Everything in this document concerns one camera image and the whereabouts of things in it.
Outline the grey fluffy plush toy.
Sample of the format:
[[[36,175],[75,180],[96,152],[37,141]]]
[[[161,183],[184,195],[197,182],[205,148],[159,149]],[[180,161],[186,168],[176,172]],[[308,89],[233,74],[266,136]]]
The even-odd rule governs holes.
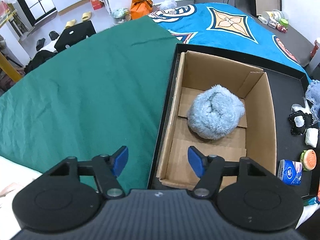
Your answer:
[[[199,137],[218,140],[231,133],[245,114],[240,99],[221,85],[199,94],[187,111],[187,124]]]

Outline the blue tissue pack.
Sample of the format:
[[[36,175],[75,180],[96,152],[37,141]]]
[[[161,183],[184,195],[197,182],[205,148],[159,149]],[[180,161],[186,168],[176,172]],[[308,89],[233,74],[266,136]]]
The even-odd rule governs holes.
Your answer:
[[[279,162],[277,177],[286,185],[301,184],[303,166],[301,162],[282,159]]]

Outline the plush hamburger toy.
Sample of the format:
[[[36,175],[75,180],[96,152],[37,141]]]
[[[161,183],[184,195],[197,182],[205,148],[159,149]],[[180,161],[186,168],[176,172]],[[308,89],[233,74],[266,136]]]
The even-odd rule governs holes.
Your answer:
[[[312,171],[317,165],[317,155],[314,150],[304,150],[300,155],[304,171]]]

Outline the blue denim fabric piece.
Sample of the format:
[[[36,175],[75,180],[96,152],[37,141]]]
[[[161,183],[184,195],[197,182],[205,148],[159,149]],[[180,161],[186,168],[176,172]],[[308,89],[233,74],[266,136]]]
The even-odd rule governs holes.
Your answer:
[[[320,81],[312,80],[308,85],[305,93],[305,98],[311,103],[310,112],[313,116],[313,123],[319,122],[319,108],[320,108]]]

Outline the brown cardboard box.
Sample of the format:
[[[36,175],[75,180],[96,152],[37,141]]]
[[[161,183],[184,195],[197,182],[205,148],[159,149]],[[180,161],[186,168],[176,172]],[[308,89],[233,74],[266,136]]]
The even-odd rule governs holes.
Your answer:
[[[199,182],[189,164],[190,146],[226,161],[249,157],[276,172],[276,122],[266,72],[187,51],[173,82],[156,174],[162,185],[191,190]]]

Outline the green cloth sheet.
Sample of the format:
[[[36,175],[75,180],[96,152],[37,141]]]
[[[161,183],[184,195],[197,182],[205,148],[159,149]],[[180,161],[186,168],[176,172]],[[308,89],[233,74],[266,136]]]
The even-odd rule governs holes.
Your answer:
[[[146,188],[176,44],[145,16],[58,53],[1,96],[1,156],[46,172],[127,146],[119,183]]]

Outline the black shallow tray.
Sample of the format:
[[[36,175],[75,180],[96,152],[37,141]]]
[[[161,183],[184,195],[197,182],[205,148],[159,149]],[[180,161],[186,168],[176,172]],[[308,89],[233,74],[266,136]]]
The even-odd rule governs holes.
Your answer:
[[[302,101],[303,75],[261,57],[185,44],[172,67],[156,172],[162,185],[193,189],[199,182],[190,146],[227,161],[249,157],[272,174],[282,159],[300,159],[307,146],[291,134],[288,116]]]

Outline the yellow table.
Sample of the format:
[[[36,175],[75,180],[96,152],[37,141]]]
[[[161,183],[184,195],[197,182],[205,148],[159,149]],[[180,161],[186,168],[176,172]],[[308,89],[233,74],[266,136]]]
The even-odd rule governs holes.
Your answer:
[[[8,20],[10,20],[11,18],[13,18],[14,14],[17,12],[17,10],[13,10],[6,19],[1,21],[1,27],[3,27]],[[10,77],[12,79],[12,81],[14,81],[15,83],[17,83],[18,81],[20,81],[20,79],[22,78],[21,74],[9,63],[9,61],[6,59],[6,57],[1,53],[0,56],[0,68],[1,70],[3,70],[8,77]]]

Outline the black shoe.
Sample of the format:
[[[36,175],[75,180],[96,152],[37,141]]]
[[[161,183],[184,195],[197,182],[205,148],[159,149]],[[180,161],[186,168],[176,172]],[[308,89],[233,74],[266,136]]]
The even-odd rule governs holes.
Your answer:
[[[45,41],[46,41],[45,38],[41,38],[41,39],[37,40],[36,51],[39,51],[40,49],[42,49],[44,47]]]

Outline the blue patterned blanket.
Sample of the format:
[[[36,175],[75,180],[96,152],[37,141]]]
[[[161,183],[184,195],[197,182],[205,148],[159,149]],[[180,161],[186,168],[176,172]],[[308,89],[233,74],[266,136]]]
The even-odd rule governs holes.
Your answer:
[[[182,42],[183,85],[231,90],[255,85],[264,69],[311,79],[275,34],[251,16],[222,3],[201,3],[152,12],[149,18]]]

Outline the yellow slipper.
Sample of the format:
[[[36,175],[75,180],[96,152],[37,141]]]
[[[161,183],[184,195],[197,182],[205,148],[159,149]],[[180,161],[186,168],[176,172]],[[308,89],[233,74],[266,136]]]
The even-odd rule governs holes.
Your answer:
[[[90,20],[91,17],[92,17],[92,12],[91,12],[91,11],[84,12],[84,13],[82,14],[81,20],[82,20],[82,22],[85,22],[85,21]]]
[[[65,29],[70,28],[76,24],[76,19],[70,20],[66,23]]]

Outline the grey mattress pad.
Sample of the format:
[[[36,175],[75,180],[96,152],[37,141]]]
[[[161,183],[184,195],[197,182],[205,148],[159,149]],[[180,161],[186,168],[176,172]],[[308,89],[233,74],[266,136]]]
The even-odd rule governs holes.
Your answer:
[[[282,33],[277,29],[273,29],[268,25],[263,24],[257,17],[253,16],[253,19],[265,29],[271,31],[276,35],[284,44],[286,49],[291,52],[300,65],[305,68],[310,62],[310,53],[313,49],[313,45],[307,40],[301,33],[296,31],[289,25],[287,33]]]

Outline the orange gift bag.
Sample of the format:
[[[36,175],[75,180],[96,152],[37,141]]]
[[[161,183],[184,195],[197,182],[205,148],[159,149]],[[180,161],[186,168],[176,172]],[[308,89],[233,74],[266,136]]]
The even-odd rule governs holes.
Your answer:
[[[132,0],[130,14],[131,19],[136,20],[153,12],[152,0]]]

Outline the white round container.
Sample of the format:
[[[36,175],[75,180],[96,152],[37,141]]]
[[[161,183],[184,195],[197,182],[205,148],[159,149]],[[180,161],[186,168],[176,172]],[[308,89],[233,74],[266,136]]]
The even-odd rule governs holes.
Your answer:
[[[261,15],[264,19],[268,20],[273,18],[276,21],[280,21],[281,19],[289,20],[289,17],[286,12],[274,9],[272,11],[264,11]]]

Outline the white plastic bag on floor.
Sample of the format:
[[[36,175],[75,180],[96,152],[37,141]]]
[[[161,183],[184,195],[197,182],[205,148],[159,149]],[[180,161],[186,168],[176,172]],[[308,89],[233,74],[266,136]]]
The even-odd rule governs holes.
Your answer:
[[[177,7],[177,2],[175,0],[165,0],[158,7],[159,10],[169,10]]]

